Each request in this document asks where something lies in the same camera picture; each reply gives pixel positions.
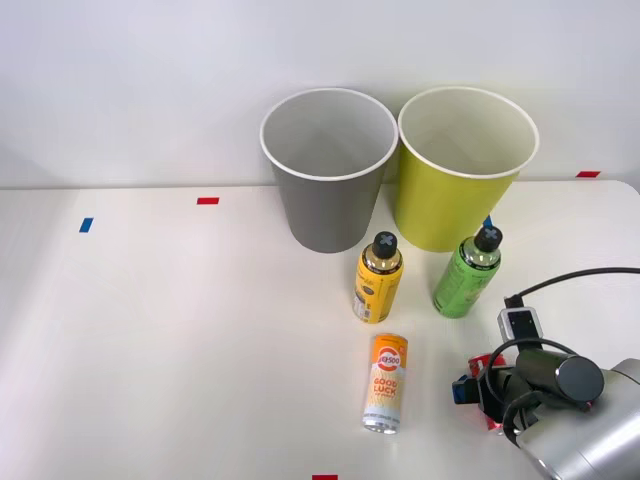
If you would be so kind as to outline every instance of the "paper cup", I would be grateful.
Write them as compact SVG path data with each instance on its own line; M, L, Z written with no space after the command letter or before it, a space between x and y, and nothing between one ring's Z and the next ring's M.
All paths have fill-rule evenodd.
M538 150L527 113L496 93L442 87L413 97L398 118L395 219L414 245L447 252L480 227Z
M322 253L356 245L398 143L391 112L353 90L309 90L273 107L260 143L293 236Z

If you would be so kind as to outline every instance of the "spray can cap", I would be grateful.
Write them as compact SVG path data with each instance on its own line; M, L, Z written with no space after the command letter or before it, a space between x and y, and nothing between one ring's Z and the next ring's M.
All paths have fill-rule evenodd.
M398 239L391 232L380 232L373 239L371 247L373 254L378 258L391 258L398 250Z
M497 227L482 227L473 239L473 243L483 252L493 252L502 242L502 232Z

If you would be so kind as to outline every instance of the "blue object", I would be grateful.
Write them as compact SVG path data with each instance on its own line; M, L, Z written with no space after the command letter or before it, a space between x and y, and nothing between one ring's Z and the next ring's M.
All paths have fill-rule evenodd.
M93 218L85 218L82 221L82 225L80 225L80 233L88 233L91 228L91 224L93 223Z

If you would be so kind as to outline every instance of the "white wall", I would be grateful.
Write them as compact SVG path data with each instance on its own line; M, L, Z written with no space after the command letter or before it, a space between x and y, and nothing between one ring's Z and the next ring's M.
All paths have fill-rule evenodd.
M258 126L312 86L397 113L436 84L519 102L529 177L640 186L640 2L20 0L0 7L0 186L271 183Z

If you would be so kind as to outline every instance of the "white table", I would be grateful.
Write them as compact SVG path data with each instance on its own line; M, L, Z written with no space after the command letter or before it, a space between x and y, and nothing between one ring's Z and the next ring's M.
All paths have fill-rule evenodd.
M451 382L501 343L503 296L640 265L640 197L515 184L492 214L501 271L463 320L431 305L449 255L400 238L404 278L370 326L350 309L355 262L396 231L391 194L357 247L323 255L290 235L272 187L0 192L0 478L538 479L476 407L454 405ZM640 276L608 275L526 300L547 338L610 368L640 357L638 292ZM370 340L386 331L409 340L396 436L360 425Z

